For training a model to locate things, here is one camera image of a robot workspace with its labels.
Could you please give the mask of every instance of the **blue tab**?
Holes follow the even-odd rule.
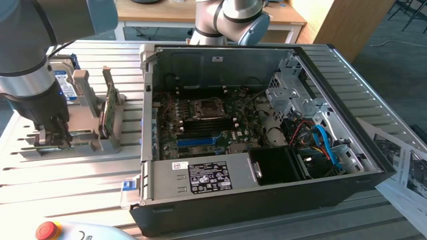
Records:
[[[74,68],[76,70],[80,70],[80,65],[79,65],[79,61],[78,61],[78,55],[76,54],[71,54],[70,57],[72,59]]]
[[[131,191],[131,190],[136,190],[136,180],[131,181],[124,181],[123,182],[123,191]]]

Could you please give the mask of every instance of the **power supply label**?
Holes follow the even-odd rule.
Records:
[[[234,189],[226,161],[188,165],[188,175],[194,194]]]

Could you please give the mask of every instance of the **blue pcie slot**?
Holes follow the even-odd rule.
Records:
[[[204,137],[204,138],[188,138],[188,139],[179,139],[178,146],[179,147],[194,147],[194,146],[203,146],[203,145],[215,145],[216,140],[222,137],[222,135],[216,137]]]

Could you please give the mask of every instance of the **barcode sticker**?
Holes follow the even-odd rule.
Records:
[[[172,162],[172,170],[180,170],[180,169],[188,169],[187,161]]]

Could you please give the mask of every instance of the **paper document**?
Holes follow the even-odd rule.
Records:
[[[358,120],[397,171],[377,189],[427,237],[427,153]]]

